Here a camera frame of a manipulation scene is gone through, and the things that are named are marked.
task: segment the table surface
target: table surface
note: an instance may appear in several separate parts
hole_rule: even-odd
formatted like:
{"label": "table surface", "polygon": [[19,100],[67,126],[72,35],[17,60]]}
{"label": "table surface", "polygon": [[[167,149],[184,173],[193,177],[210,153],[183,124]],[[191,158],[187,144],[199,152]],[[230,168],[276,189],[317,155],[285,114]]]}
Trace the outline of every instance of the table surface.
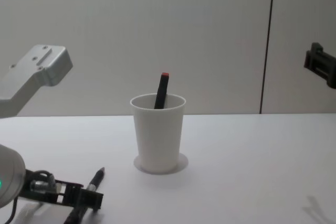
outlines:
{"label": "table surface", "polygon": [[[57,179],[87,185],[106,168],[102,209],[84,223],[336,222],[336,114],[185,116],[189,165],[161,176],[133,166],[130,116],[3,119],[0,132],[28,169]],[[37,208],[20,199],[13,223],[63,223],[71,210]]]}

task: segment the gray wall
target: gray wall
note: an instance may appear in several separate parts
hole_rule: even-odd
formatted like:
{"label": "gray wall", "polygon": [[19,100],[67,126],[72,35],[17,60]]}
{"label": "gray wall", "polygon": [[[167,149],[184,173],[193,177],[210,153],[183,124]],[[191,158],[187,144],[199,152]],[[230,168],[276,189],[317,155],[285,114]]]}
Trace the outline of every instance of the gray wall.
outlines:
{"label": "gray wall", "polygon": [[336,112],[336,90],[302,67],[312,42],[336,56],[336,1],[274,0],[263,113]]}
{"label": "gray wall", "polygon": [[[270,0],[0,0],[0,78],[35,44],[66,46],[74,69],[20,115],[129,114],[129,100],[186,97],[188,114],[258,113]],[[263,113],[336,112],[303,68],[310,44],[336,55],[334,0],[274,0]]]}

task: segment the pen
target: pen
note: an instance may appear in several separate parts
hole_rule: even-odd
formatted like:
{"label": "pen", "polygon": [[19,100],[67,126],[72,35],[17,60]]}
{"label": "pen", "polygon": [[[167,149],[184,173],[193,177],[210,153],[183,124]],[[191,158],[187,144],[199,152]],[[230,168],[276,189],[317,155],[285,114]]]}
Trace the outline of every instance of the pen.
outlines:
{"label": "pen", "polygon": [[[105,175],[105,168],[103,167],[99,171],[96,172],[95,176],[91,180],[90,184],[86,188],[89,191],[96,191],[99,187],[100,183],[102,182]],[[87,207],[77,207],[73,208],[71,213],[69,214],[68,218],[64,222],[64,224],[79,224],[81,223],[85,213],[87,212]]]}
{"label": "pen", "polygon": [[169,81],[169,73],[162,73],[159,88],[157,89],[158,93],[156,95],[156,101],[154,106],[155,109],[164,108],[164,102],[166,100],[167,95],[168,81]]}

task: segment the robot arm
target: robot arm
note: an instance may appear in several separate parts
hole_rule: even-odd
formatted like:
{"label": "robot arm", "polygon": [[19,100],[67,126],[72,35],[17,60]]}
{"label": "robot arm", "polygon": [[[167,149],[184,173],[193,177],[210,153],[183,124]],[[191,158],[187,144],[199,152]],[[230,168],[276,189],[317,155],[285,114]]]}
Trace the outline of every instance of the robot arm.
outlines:
{"label": "robot arm", "polygon": [[0,118],[16,116],[40,87],[57,85],[71,68],[65,47],[33,47],[0,81]]}
{"label": "robot arm", "polygon": [[[72,68],[65,47],[34,46],[0,81],[0,118],[16,116],[42,86],[55,86]],[[25,183],[22,157],[0,145],[0,208],[16,198]]]}

